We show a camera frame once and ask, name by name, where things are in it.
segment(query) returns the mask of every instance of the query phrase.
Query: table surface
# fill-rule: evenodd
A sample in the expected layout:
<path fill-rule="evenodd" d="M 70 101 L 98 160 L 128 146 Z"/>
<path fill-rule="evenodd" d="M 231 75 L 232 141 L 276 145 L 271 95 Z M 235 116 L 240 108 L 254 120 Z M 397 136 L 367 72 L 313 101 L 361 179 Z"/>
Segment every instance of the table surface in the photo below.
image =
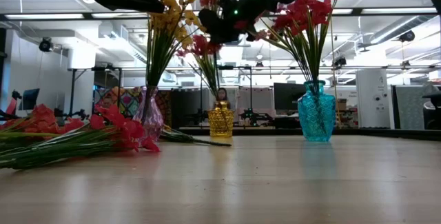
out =
<path fill-rule="evenodd" d="M 441 143 L 228 142 L 0 170 L 0 223 L 441 223 Z"/>

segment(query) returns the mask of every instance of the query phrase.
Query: wall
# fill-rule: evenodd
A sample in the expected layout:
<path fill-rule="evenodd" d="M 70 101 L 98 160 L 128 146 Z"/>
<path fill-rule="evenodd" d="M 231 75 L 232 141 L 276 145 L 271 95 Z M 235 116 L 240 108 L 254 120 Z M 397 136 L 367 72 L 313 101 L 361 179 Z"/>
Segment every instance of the wall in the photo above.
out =
<path fill-rule="evenodd" d="M 24 90 L 40 88 L 37 104 L 49 108 L 64 107 L 69 111 L 72 73 L 68 72 L 69 58 L 58 52 L 41 52 L 36 43 L 19 37 L 16 31 L 8 30 L 3 70 L 1 109 L 5 110 L 13 90 L 23 94 Z M 74 112 L 80 108 L 90 113 L 92 109 L 93 72 L 86 72 L 76 81 Z M 25 111 L 17 111 L 25 116 Z"/>

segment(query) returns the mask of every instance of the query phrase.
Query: red flowers lying on table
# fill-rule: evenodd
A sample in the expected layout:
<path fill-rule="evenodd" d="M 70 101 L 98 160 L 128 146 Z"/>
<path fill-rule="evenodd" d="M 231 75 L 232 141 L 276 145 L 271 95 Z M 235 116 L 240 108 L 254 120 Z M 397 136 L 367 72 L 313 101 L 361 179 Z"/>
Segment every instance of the red flowers lying on table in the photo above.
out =
<path fill-rule="evenodd" d="M 145 149 L 160 152 L 158 146 L 149 138 L 142 141 L 137 141 L 137 139 L 143 137 L 144 127 L 138 121 L 124 118 L 116 105 L 112 105 L 109 109 L 101 107 L 95 107 L 95 109 L 102 114 L 102 116 L 97 114 L 92 115 L 90 118 L 90 126 L 93 129 L 114 132 L 115 134 L 112 137 L 113 139 L 124 141 L 123 145 L 125 147 L 132 148 L 137 152 L 139 144 L 141 144 L 141 146 Z M 114 127 L 106 127 L 104 125 L 104 119 L 110 121 Z"/>
<path fill-rule="evenodd" d="M 156 146 L 151 139 L 137 141 L 137 139 L 144 135 L 143 126 L 138 121 L 124 118 L 116 105 L 113 105 L 109 109 L 100 107 L 96 109 L 102 116 L 97 114 L 92 115 L 90 118 L 90 127 L 92 130 L 100 130 L 110 134 L 110 138 L 116 142 L 115 145 L 121 148 L 129 148 L 138 152 L 139 144 L 141 144 L 146 149 L 160 152 L 158 146 Z M 105 119 L 107 119 L 111 125 L 106 126 Z M 68 122 L 64 127 L 60 128 L 57 124 L 57 118 L 54 112 L 44 104 L 41 104 L 32 111 L 32 114 L 28 118 L 9 120 L 5 124 L 0 125 L 0 131 L 28 133 L 28 136 L 46 136 L 50 139 L 53 136 L 77 130 L 84 125 L 81 119 L 68 118 Z"/>
<path fill-rule="evenodd" d="M 6 121 L 5 124 L 0 126 L 0 130 L 9 128 L 8 131 L 12 132 L 65 134 L 83 125 L 84 123 L 81 119 L 68 118 L 68 123 L 60 128 L 57 124 L 57 118 L 55 118 L 54 112 L 44 104 L 40 104 L 35 107 L 28 119 Z"/>

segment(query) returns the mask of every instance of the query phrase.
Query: black stand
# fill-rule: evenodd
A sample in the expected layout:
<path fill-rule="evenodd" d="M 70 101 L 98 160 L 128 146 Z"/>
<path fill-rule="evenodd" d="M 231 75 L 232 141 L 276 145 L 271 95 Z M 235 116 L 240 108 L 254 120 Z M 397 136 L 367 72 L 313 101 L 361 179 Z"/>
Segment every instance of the black stand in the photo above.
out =
<path fill-rule="evenodd" d="M 74 93 L 75 93 L 75 81 L 77 80 L 77 79 L 79 79 L 79 77 L 81 77 L 81 75 L 83 75 L 84 74 L 84 72 L 86 72 L 87 70 L 90 70 L 90 71 L 93 71 L 93 72 L 96 72 L 96 71 L 104 71 L 104 70 L 111 70 L 111 71 L 115 71 L 115 70 L 118 70 L 119 71 L 119 82 L 118 82 L 118 100 L 117 100 L 117 106 L 118 106 L 118 108 L 119 108 L 119 104 L 120 104 L 120 102 L 121 102 L 121 96 L 120 96 L 120 93 L 121 93 L 121 80 L 122 80 L 122 78 L 123 78 L 123 68 L 114 68 L 113 66 L 111 66 L 111 65 L 108 65 L 107 67 L 93 67 L 93 68 L 90 68 L 90 69 L 68 69 L 68 70 L 71 70 L 72 71 L 72 85 L 71 85 L 71 88 L 70 88 L 70 107 L 69 107 L 69 114 L 67 114 L 67 116 L 68 117 L 72 117 L 73 115 L 75 115 L 75 113 L 73 113 L 73 109 L 74 109 Z M 83 70 L 81 73 L 80 73 L 80 75 L 79 76 L 77 76 L 77 77 L 75 77 L 76 76 L 76 71 L 78 71 L 78 70 Z"/>

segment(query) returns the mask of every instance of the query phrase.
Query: ceiling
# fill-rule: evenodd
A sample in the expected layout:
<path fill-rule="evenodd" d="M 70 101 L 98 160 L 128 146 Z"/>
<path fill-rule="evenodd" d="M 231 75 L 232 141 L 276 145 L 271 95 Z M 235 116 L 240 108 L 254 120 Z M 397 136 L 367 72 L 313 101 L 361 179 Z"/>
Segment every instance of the ceiling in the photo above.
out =
<path fill-rule="evenodd" d="M 340 0 L 337 8 L 357 8 L 357 7 L 431 7 L 430 0 Z M 192 6 L 194 10 L 199 10 L 198 1 Z M 97 3 L 86 3 L 84 0 L 0 0 L 0 13 L 36 13 L 36 12 L 109 12 L 108 9 Z M 332 21 L 332 32 L 328 33 L 329 38 L 323 50 L 323 63 L 332 64 L 331 52 L 336 52 L 334 56 L 345 56 L 348 65 L 400 65 L 403 58 L 415 60 L 412 65 L 432 65 L 440 60 L 440 55 L 419 59 L 428 51 L 439 49 L 440 47 L 440 19 L 435 17 L 423 24 L 412 28 L 416 34 L 416 39 L 410 43 L 385 41 L 380 45 L 369 46 L 368 52 L 361 52 L 358 48 L 359 43 L 366 43 L 367 39 L 397 20 L 403 19 L 402 16 L 369 16 L 369 17 L 334 17 Z M 271 19 L 264 18 L 262 21 L 271 23 Z M 262 21 L 256 24 L 256 29 L 265 26 Z M 29 21 L 23 22 L 23 31 L 34 36 L 33 30 L 74 30 L 82 37 L 82 42 L 92 44 L 97 48 L 97 61 L 109 61 L 123 66 L 142 66 L 142 63 L 135 63 L 136 59 L 130 52 L 125 51 L 125 47 L 110 43 L 100 35 L 101 25 L 112 25 L 114 30 L 120 30 L 121 26 L 129 32 L 129 42 L 135 46 L 139 52 L 145 50 L 146 35 L 145 20 L 113 20 L 113 21 Z M 296 63 L 285 51 L 271 47 L 264 41 L 253 43 L 242 42 L 239 48 L 226 47 L 221 52 L 222 62 L 235 63 L 236 65 L 255 65 L 257 55 L 265 66 L 294 66 Z M 424 75 L 425 72 L 414 72 L 414 76 Z"/>

